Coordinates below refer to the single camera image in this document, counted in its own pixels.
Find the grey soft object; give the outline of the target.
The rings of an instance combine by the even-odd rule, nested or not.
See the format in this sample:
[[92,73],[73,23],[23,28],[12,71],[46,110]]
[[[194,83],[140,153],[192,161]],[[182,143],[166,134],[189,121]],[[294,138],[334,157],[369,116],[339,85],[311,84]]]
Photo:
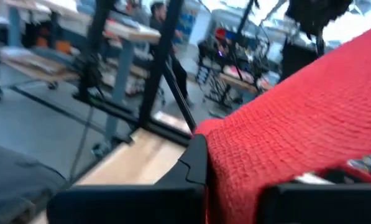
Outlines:
[[0,224],[28,224],[64,185],[55,169],[0,146]]

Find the low wooden cart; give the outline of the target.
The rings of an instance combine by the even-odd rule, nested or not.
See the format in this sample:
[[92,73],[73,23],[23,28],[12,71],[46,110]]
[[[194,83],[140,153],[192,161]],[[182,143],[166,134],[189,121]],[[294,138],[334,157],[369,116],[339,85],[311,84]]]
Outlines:
[[0,61],[34,79],[46,82],[76,80],[78,75],[64,64],[20,47],[0,47]]

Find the red crepe bandage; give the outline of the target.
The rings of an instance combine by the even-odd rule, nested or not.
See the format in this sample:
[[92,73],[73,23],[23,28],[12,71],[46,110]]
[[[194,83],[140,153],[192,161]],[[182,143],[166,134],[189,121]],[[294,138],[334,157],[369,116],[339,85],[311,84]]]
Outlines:
[[254,224],[266,186],[371,154],[371,29],[196,134],[208,224]]

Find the black equipment post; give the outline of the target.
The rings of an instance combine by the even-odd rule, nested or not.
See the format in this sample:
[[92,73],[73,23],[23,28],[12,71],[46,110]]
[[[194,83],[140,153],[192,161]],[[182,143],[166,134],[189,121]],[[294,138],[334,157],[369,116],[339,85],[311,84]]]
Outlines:
[[96,88],[103,96],[99,84],[102,74],[99,71],[99,51],[103,41],[103,31],[116,0],[81,0],[76,5],[80,14],[90,16],[91,24],[86,35],[86,43],[80,55],[75,58],[73,65],[80,76],[78,97],[82,100],[89,98],[89,89]]

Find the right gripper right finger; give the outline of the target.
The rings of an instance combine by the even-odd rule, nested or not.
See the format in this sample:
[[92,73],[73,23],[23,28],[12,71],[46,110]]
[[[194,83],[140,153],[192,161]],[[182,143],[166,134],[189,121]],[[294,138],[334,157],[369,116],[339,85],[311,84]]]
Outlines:
[[256,224],[371,224],[371,184],[280,184],[263,191]]

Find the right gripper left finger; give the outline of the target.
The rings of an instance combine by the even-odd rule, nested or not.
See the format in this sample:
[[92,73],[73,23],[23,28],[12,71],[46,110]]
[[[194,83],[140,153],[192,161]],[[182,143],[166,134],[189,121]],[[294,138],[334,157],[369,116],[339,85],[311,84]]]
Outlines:
[[208,146],[197,134],[153,185],[91,185],[56,194],[48,224],[204,224]]

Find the person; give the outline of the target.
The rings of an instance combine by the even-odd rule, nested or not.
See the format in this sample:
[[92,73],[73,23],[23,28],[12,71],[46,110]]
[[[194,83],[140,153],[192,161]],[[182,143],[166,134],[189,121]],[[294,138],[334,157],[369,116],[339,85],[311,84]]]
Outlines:
[[[150,11],[152,13],[150,17],[150,27],[162,31],[163,22],[166,19],[167,7],[163,1],[155,1],[151,7]],[[172,49],[170,51],[170,58],[172,61],[172,70],[176,78],[177,85],[183,95],[185,102],[188,107],[193,106],[193,102],[190,100],[188,96],[187,90],[187,72],[182,67],[180,61],[175,56],[175,47],[172,45]]]

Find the black aluminium table frame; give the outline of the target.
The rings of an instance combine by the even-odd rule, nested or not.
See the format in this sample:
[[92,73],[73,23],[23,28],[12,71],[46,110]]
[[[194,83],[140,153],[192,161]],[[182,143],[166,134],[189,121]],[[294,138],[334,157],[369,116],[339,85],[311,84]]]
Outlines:
[[150,116],[152,105],[157,94],[162,77],[166,79],[171,93],[191,131],[195,130],[196,123],[190,113],[190,107],[187,106],[183,95],[177,85],[175,75],[172,70],[172,61],[170,51],[172,49],[172,40],[176,35],[176,24],[180,17],[180,11],[184,0],[170,0],[167,5],[166,19],[163,22],[161,38],[157,45],[152,47],[154,61],[152,64],[151,76],[146,82],[144,98],[140,107],[138,116],[129,115],[126,121],[136,128],[145,128],[154,134],[171,140],[181,146],[187,147],[192,139],[192,134],[177,130],[161,121],[155,121]]

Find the wooden workbench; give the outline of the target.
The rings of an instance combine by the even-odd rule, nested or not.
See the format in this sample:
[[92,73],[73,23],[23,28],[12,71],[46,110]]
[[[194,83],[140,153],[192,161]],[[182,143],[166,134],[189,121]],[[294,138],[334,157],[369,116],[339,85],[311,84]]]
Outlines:
[[[75,0],[4,0],[11,7],[17,9],[33,10],[40,12],[57,12],[59,15],[79,20],[85,23],[91,21],[91,16],[79,12],[76,9]],[[145,41],[157,43],[160,40],[159,31],[144,25],[136,25],[135,28],[128,27],[122,22],[107,21],[105,31],[120,38],[133,42]]]
[[246,80],[241,80],[237,74],[232,72],[220,73],[219,78],[228,85],[239,88],[241,90],[246,90],[253,94],[265,91],[263,86],[260,85],[260,80],[255,81],[249,73],[242,73],[242,78],[246,78]]

